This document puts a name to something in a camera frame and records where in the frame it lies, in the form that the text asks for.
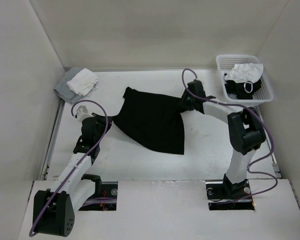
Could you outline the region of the black tank top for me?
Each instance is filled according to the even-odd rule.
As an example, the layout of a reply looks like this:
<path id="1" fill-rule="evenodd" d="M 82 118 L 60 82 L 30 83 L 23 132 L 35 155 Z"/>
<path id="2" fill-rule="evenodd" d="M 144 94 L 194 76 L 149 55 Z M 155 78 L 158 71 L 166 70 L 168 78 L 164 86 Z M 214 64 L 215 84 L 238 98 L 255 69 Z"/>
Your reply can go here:
<path id="1" fill-rule="evenodd" d="M 127 87 L 114 124 L 143 147 L 160 153 L 185 153 L 181 98 Z"/>

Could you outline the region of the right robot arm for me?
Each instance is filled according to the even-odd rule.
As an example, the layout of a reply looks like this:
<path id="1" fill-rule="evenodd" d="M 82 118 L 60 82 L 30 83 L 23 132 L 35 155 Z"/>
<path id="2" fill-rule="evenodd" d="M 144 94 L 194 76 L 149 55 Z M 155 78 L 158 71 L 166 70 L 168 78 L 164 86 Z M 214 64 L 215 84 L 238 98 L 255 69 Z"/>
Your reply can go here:
<path id="1" fill-rule="evenodd" d="M 206 98 L 203 84 L 199 80 L 193 80 L 183 92 L 181 107 L 186 111 L 196 110 L 227 124 L 233 149 L 230 165 L 222 183 L 206 184 L 207 197 L 211 201 L 242 198 L 250 193 L 247 180 L 248 165 L 256 150 L 266 140 L 262 125 L 251 114 L 256 114 L 257 111 L 250 107 L 236 112 L 230 107 L 210 102 L 213 96 L 209 96 L 207 100 L 201 98 Z"/>

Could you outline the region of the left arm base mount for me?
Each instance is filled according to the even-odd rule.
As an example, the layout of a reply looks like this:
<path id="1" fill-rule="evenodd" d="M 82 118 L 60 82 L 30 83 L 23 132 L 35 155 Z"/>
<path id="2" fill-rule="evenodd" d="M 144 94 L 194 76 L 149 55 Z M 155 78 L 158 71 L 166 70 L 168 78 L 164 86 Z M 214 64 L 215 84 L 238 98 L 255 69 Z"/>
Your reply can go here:
<path id="1" fill-rule="evenodd" d="M 97 191 L 90 196 L 79 211 L 116 211 L 118 182 L 102 182 Z"/>

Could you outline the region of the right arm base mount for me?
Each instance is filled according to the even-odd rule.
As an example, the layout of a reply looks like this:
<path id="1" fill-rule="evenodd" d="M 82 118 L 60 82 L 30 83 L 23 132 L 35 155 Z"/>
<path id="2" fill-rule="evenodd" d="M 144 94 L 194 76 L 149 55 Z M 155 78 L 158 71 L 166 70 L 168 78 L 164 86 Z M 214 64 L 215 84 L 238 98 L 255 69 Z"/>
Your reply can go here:
<path id="1" fill-rule="evenodd" d="M 224 175 L 222 181 L 208 181 L 205 186 L 208 208 L 211 211 L 255 210 L 247 179 L 232 184 Z"/>

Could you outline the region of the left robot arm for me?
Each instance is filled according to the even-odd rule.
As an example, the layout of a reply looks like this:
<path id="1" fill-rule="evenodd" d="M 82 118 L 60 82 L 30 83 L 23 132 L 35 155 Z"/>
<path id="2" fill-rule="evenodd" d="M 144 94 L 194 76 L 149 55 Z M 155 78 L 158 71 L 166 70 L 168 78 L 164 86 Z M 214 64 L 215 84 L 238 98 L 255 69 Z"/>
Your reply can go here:
<path id="1" fill-rule="evenodd" d="M 67 237 L 74 226 L 76 212 L 85 201 L 102 195 L 101 179 L 88 174 L 100 152 L 100 142 L 112 126 L 112 117 L 95 113 L 81 119 L 81 135 L 71 159 L 58 179 L 33 199 L 29 236 L 46 234 Z"/>

